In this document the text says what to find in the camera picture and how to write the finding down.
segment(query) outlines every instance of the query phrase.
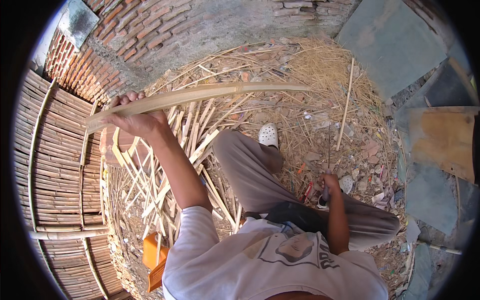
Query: brick wall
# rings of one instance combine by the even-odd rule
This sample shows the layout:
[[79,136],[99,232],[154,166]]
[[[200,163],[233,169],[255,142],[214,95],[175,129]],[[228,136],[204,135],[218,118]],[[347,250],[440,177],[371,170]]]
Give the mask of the brick wall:
[[337,33],[360,0],[84,0],[99,17],[81,49],[57,31],[45,77],[91,102],[139,90],[206,54],[280,36]]

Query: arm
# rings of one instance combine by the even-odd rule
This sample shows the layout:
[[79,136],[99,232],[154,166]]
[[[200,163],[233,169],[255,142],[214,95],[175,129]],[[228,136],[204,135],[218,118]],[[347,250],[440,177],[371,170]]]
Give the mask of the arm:
[[348,232],[347,215],[343,204],[342,191],[338,185],[338,177],[335,174],[322,174],[320,180],[327,185],[330,194],[330,212],[328,217],[328,247],[330,252],[339,255],[348,251]]
[[[143,98],[144,92],[129,91],[125,95],[116,96],[111,105],[128,105]],[[212,211],[206,189],[173,135],[163,111],[129,117],[111,114],[102,121],[148,141],[168,177],[172,193],[181,209],[198,205]]]

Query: hand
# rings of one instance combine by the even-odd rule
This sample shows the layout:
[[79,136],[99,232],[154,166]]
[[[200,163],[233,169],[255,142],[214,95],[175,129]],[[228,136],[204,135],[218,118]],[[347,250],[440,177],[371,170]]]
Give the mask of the hand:
[[327,185],[329,195],[342,192],[340,185],[338,184],[338,176],[336,174],[322,173],[319,178],[319,183],[321,184],[322,189],[324,189],[325,185]]
[[[145,98],[145,92],[143,91],[139,93],[128,91],[124,95],[115,96],[110,106],[128,105],[133,101],[138,101],[143,98]],[[168,132],[171,134],[167,117],[162,110],[149,114],[134,114],[129,117],[121,117],[117,114],[111,114],[106,116],[102,122],[113,124],[133,136],[140,136],[146,140],[160,138],[163,134]]]

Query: gray pants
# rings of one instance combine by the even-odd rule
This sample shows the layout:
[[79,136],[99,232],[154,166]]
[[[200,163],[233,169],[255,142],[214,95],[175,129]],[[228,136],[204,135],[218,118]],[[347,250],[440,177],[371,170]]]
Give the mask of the gray pants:
[[[233,192],[245,211],[266,213],[282,201],[298,203],[272,174],[282,169],[283,158],[238,131],[223,130],[213,140],[213,150]],[[350,229],[350,250],[390,241],[398,232],[398,218],[343,194]],[[328,212],[317,211],[328,222]]]

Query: bamboo wall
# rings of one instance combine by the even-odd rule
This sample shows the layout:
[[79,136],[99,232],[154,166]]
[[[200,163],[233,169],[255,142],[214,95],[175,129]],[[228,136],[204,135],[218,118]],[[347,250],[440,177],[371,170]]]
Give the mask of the bamboo wall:
[[[29,230],[33,230],[28,199],[28,163],[33,129],[50,83],[29,71],[20,93],[15,120],[14,165],[20,204]],[[33,209],[37,228],[81,226],[80,155],[84,118],[92,104],[54,87],[40,119],[33,164]],[[102,225],[100,205],[100,135],[89,136],[83,168],[84,225]],[[87,238],[93,267],[107,295],[122,291],[111,263],[107,236]],[[89,266],[81,239],[33,240],[38,255],[70,299],[99,299],[103,295]]]

